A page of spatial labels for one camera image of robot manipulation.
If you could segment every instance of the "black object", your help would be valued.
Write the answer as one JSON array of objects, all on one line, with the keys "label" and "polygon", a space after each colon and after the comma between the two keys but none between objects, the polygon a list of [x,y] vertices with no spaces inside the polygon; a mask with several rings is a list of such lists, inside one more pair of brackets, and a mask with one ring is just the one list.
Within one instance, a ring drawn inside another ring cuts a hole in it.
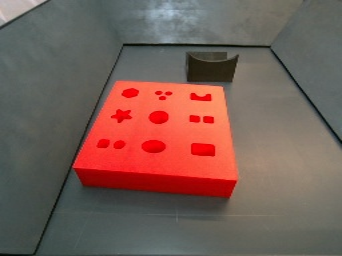
[{"label": "black object", "polygon": [[227,59],[227,52],[187,52],[187,81],[231,82],[238,59]]}]

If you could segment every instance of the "red foam block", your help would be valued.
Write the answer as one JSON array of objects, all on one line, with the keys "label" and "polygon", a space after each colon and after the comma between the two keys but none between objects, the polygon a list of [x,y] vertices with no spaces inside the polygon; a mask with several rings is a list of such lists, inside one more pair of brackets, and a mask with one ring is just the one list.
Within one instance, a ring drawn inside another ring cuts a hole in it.
[{"label": "red foam block", "polygon": [[223,87],[116,82],[73,169],[85,186],[230,197],[238,170]]}]

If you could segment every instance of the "small round hole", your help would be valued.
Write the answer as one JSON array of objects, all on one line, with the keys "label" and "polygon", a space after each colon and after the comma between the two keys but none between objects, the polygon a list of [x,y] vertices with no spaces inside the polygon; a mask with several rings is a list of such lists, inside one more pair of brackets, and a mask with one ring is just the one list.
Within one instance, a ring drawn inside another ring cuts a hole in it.
[{"label": "small round hole", "polygon": [[100,139],[99,141],[97,141],[97,148],[108,148],[108,146],[109,146],[109,140],[107,140],[107,139]]},{"label": "small round hole", "polygon": [[125,146],[125,142],[123,140],[117,140],[113,142],[113,148],[121,149]]}]

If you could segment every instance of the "star-shaped hole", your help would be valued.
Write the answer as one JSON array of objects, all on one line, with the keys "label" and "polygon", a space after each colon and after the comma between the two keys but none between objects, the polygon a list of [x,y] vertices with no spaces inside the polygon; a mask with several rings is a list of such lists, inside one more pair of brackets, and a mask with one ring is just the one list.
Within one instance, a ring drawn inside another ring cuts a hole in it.
[{"label": "star-shaped hole", "polygon": [[124,119],[131,119],[129,116],[131,110],[116,110],[116,114],[111,116],[111,118],[115,118],[117,120],[117,123],[120,123]]}]

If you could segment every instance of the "gray floor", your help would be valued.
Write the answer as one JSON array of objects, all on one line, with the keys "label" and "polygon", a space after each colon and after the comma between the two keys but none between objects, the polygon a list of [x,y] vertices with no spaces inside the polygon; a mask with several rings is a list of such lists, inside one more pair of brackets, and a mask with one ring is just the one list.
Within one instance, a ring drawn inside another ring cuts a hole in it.
[{"label": "gray floor", "polygon": [[88,188],[71,171],[39,254],[342,253],[341,144],[268,48],[125,46],[103,100],[116,80],[186,82],[199,50],[240,54],[231,199]]}]

